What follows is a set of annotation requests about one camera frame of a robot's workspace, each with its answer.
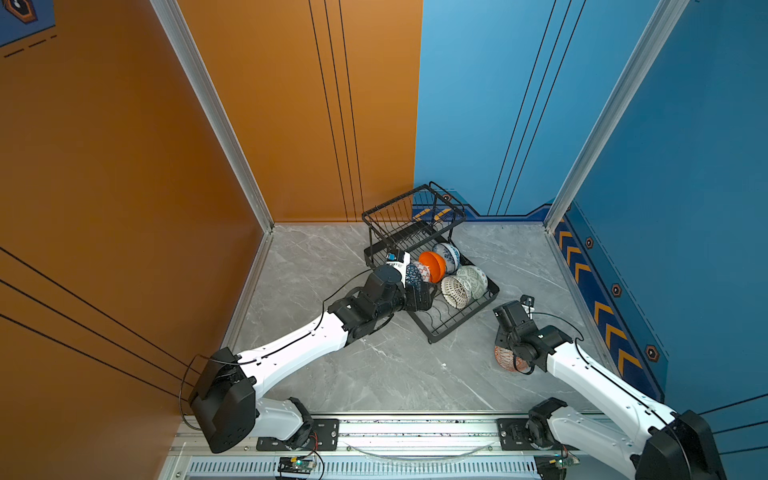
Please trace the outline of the dark blue patterned bowl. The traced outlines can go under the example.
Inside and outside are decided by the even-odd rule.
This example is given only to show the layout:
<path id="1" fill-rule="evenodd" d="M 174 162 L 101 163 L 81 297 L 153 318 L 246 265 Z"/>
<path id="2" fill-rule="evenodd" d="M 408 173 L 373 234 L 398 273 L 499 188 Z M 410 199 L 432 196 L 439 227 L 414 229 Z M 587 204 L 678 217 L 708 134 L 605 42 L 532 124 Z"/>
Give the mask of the dark blue patterned bowl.
<path id="1" fill-rule="evenodd" d="M 431 271 L 425 264 L 414 261 L 407 266 L 406 286 L 419 286 L 431 282 Z"/>

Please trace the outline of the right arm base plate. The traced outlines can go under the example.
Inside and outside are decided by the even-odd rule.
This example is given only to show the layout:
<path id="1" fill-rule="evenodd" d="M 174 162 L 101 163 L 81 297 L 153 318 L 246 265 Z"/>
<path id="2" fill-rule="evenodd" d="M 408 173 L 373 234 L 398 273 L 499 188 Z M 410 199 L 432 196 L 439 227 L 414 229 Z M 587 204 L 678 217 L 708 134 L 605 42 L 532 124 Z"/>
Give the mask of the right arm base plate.
<path id="1" fill-rule="evenodd" d="M 532 432 L 529 423 L 529 419 L 523 417 L 507 417 L 496 420 L 498 437 L 503 451 L 577 451 L 576 447 L 561 444 L 550 433 L 539 435 Z"/>

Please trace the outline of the red white patterned bowl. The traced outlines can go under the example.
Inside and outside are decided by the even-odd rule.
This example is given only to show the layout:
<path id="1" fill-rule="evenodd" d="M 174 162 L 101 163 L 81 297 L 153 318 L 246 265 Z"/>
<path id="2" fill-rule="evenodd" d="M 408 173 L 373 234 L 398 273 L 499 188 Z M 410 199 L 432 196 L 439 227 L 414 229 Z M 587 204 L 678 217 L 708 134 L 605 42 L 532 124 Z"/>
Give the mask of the red white patterned bowl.
<path id="1" fill-rule="evenodd" d="M 530 370 L 530 366 L 523 359 L 507 348 L 495 346 L 494 358 L 500 367 L 512 373 L 525 374 Z"/>

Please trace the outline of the blue floral white bowl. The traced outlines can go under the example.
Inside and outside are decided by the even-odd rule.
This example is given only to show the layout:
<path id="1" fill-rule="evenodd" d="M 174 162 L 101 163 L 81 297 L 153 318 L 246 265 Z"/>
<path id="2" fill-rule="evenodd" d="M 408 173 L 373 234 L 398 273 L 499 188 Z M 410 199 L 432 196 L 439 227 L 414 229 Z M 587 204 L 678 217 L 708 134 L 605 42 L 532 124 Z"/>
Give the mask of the blue floral white bowl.
<path id="1" fill-rule="evenodd" d="M 440 255 L 444 259 L 447 275 L 454 274 L 460 267 L 461 254 L 459 250 L 451 243 L 437 243 L 433 247 L 433 252 Z"/>

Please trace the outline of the black wire dish rack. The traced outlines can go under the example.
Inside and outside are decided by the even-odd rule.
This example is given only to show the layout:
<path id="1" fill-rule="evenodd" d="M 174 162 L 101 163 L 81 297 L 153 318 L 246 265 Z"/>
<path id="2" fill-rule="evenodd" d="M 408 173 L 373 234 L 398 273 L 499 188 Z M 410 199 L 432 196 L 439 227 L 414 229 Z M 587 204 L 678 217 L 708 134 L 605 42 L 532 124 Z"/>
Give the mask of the black wire dish rack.
<path id="1" fill-rule="evenodd" d="M 362 214 L 369 229 L 366 263 L 404 260 L 406 288 L 416 296 L 408 315 L 430 343 L 490 305 L 499 287 L 453 240 L 468 208 L 434 182 L 422 184 Z"/>

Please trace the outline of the white black lattice bowl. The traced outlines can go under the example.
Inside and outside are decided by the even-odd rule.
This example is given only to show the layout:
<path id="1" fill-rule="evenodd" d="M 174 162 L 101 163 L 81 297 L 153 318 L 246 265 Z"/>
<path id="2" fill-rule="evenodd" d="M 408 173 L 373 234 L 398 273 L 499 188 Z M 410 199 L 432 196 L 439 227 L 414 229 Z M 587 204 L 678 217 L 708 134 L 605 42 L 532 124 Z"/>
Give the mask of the white black lattice bowl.
<path id="1" fill-rule="evenodd" d="M 466 308 L 472 299 L 471 292 L 455 275 L 444 277 L 440 283 L 440 289 L 445 302 L 457 310 Z"/>

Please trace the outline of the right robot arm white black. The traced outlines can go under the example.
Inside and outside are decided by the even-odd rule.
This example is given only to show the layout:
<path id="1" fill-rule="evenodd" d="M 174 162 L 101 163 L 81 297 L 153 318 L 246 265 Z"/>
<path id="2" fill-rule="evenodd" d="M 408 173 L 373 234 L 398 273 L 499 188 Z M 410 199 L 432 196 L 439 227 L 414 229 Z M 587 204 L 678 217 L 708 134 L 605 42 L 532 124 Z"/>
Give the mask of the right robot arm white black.
<path id="1" fill-rule="evenodd" d="M 714 434 L 691 410 L 678 413 L 593 360 L 561 329 L 538 327 L 520 301 L 494 308 L 515 360 L 567 383 L 605 414 L 608 427 L 551 397 L 528 412 L 524 438 L 539 450 L 573 447 L 628 479 L 724 479 Z"/>

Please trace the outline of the pale green patterned bowl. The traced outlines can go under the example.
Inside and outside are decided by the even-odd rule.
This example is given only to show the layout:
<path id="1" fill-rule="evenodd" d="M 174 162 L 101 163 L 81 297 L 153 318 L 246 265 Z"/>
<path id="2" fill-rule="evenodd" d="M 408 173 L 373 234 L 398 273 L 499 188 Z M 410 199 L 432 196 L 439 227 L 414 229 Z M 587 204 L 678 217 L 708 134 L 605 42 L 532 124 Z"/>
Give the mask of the pale green patterned bowl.
<path id="1" fill-rule="evenodd" d="M 488 289 L 488 278 L 477 266 L 462 265 L 456 272 L 457 277 L 465 286 L 473 299 L 480 299 Z"/>

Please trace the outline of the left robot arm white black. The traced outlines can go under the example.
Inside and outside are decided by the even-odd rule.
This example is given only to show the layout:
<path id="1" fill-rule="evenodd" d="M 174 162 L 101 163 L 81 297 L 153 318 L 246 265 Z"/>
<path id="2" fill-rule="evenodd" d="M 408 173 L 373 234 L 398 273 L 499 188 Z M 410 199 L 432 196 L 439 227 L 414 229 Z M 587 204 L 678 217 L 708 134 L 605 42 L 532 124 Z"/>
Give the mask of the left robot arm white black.
<path id="1" fill-rule="evenodd" d="M 225 347 L 207 357 L 187 403 L 212 453 L 251 436 L 292 450 L 313 445 L 314 419 L 305 405 L 295 397 L 270 399 L 268 392 L 310 363 L 378 332 L 395 314 L 432 307 L 435 285 L 406 263 L 386 263 L 366 275 L 362 286 L 301 328 L 262 347 L 239 353 Z"/>

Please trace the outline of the orange plastic bowl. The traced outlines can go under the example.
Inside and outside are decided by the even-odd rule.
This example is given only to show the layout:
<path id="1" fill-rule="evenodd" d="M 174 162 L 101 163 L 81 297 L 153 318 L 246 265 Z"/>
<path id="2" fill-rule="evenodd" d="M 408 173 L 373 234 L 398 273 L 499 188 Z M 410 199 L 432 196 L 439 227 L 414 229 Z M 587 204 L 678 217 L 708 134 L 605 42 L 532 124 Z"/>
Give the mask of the orange plastic bowl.
<path id="1" fill-rule="evenodd" d="M 418 261 L 429 269 L 430 282 L 439 283 L 447 273 L 447 264 L 443 256 L 433 251 L 424 251 Z"/>

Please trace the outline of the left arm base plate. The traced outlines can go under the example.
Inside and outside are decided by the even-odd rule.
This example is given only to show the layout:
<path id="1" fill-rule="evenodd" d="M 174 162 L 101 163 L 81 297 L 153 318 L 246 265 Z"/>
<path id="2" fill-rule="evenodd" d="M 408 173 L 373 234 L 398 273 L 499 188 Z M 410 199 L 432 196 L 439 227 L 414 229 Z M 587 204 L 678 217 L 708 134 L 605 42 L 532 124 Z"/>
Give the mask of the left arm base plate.
<path id="1" fill-rule="evenodd" d="M 256 450 L 264 452 L 335 451 L 338 446 L 339 420 L 321 418 L 302 425 L 288 440 L 259 437 Z"/>

